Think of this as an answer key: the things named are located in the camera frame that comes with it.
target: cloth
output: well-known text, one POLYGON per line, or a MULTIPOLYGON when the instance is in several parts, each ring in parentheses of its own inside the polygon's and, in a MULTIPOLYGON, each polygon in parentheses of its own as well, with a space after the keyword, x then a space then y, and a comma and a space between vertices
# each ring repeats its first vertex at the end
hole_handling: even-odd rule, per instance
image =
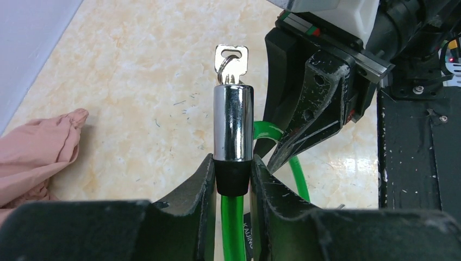
POLYGON ((0 138, 0 225, 21 204, 57 200, 49 178, 75 161, 88 111, 31 120, 0 138))

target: silver key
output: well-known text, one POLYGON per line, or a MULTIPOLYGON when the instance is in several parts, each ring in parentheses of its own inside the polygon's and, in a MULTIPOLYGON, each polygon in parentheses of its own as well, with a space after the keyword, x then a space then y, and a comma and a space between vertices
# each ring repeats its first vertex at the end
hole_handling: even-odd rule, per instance
POLYGON ((215 71, 221 84, 239 84, 240 76, 248 70, 248 48, 245 46, 218 45, 215 53, 215 71), (224 51, 237 51, 240 58, 224 57, 224 51))

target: pink cloth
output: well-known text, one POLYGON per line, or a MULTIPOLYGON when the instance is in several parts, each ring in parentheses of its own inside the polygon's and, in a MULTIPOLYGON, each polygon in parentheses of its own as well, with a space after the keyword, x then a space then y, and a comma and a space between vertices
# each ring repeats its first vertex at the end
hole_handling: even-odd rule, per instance
POLYGON ((75 161, 88 111, 31 120, 0 138, 0 225, 14 208, 35 200, 57 200, 49 178, 75 161))

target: bolt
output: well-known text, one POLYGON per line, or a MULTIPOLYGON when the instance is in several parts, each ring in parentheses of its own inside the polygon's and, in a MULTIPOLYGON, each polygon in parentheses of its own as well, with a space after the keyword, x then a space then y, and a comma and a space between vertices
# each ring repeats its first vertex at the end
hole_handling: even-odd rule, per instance
POLYGON ((413 93, 415 94, 421 94, 422 91, 424 91, 424 87, 423 86, 416 86, 415 88, 413 88, 413 93))
POLYGON ((447 116, 441 116, 439 118, 439 120, 442 122, 442 123, 446 123, 448 121, 448 117, 447 116))

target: white robot part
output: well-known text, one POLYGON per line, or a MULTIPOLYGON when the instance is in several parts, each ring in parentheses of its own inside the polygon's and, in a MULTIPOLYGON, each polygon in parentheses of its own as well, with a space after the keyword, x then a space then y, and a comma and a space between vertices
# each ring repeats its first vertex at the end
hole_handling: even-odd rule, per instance
POLYGON ((293 13, 311 12, 360 38, 364 47, 375 25, 379 0, 269 0, 293 13))

